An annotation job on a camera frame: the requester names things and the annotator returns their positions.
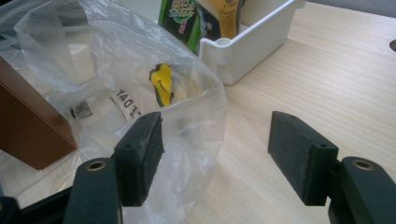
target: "light wood surface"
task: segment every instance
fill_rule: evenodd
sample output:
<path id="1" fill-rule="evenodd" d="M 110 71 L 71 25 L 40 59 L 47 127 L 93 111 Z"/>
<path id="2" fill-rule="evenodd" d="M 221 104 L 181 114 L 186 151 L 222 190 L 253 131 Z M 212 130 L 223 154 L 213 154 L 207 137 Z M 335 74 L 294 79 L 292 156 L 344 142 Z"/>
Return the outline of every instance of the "light wood surface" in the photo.
<path id="1" fill-rule="evenodd" d="M 286 43 L 233 86 L 218 166 L 186 223 L 330 223 L 306 207 L 267 144 L 273 110 L 299 117 L 396 180 L 396 20 L 307 3 Z"/>

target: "cardboard box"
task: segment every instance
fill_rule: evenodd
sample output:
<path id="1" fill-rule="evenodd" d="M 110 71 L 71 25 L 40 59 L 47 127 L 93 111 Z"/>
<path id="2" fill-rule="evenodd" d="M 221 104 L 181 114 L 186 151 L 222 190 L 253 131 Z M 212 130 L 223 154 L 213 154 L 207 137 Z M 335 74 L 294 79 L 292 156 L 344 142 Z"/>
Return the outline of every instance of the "cardboard box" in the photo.
<path id="1" fill-rule="evenodd" d="M 0 149 L 40 170 L 76 148 L 67 120 L 0 57 Z"/>

